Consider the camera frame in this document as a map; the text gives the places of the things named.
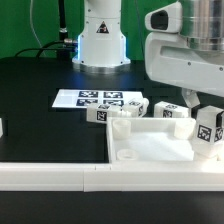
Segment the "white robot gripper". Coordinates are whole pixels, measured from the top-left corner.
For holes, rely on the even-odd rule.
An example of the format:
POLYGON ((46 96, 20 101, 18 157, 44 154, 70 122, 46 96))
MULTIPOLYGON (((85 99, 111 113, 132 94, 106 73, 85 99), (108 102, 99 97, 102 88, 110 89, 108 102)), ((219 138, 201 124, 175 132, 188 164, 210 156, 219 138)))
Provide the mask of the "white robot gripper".
POLYGON ((224 97, 224 53, 192 50, 178 34, 147 36, 145 68, 151 80, 183 88, 189 108, 200 104, 196 91, 224 97))

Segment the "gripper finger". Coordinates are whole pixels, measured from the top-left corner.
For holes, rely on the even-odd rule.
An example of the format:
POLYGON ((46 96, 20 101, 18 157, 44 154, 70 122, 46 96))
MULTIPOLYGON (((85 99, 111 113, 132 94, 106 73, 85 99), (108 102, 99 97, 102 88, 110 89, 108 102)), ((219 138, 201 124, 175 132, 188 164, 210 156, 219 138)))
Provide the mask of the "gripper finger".
POLYGON ((224 111, 218 113, 216 115, 216 127, 220 127, 220 128, 223 128, 224 127, 224 120, 223 120, 223 117, 224 117, 224 111))

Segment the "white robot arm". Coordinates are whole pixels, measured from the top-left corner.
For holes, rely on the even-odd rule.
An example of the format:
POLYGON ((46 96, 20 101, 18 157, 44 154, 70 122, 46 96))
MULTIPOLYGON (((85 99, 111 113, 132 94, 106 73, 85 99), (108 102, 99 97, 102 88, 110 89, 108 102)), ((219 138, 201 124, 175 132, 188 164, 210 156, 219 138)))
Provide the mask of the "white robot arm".
MULTIPOLYGON (((102 74, 128 68, 121 0, 84 0, 84 9, 74 67, 102 74)), ((149 31, 141 50, 151 80, 180 87, 190 108, 199 92, 224 98, 224 0, 176 0, 138 27, 149 31)))

